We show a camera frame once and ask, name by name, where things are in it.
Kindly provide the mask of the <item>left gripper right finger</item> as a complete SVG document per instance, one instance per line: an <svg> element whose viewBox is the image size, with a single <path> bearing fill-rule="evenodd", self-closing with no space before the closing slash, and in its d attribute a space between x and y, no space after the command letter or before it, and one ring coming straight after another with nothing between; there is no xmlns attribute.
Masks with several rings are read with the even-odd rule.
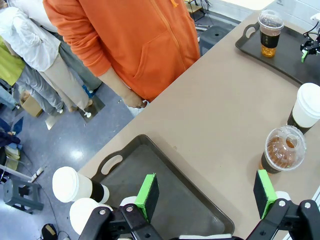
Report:
<svg viewBox="0 0 320 240"><path fill-rule="evenodd" d="M272 240L278 231L287 231L293 240L320 238L320 210L312 199L299 205L278 198L266 170L256 171L253 193L260 222L247 237L248 240Z"/></svg>

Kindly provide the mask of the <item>person's right hand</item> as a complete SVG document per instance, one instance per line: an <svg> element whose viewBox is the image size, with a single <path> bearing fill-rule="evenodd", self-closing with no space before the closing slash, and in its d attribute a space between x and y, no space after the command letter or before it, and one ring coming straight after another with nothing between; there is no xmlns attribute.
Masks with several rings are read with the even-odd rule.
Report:
<svg viewBox="0 0 320 240"><path fill-rule="evenodd" d="M123 98L123 101L131 108L141 109L147 106L147 102L143 101L142 98L134 92L128 93L128 95Z"/></svg>

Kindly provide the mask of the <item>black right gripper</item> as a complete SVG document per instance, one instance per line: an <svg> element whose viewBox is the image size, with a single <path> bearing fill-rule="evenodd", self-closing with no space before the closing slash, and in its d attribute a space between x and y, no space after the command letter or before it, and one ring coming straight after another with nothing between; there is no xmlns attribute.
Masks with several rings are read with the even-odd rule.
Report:
<svg viewBox="0 0 320 240"><path fill-rule="evenodd" d="M301 62L303 63L307 56L310 54L320 53L320 36L318 36L314 41L307 40L305 43L301 44L300 51L302 52Z"/></svg>

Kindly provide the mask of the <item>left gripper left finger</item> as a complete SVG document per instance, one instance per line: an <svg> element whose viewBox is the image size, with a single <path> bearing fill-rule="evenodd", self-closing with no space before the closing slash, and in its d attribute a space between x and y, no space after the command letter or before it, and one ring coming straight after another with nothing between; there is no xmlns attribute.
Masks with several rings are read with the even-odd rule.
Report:
<svg viewBox="0 0 320 240"><path fill-rule="evenodd" d="M80 240L161 240L151 220L160 195L155 173L146 175L134 203L110 210L95 207L79 237Z"/></svg>

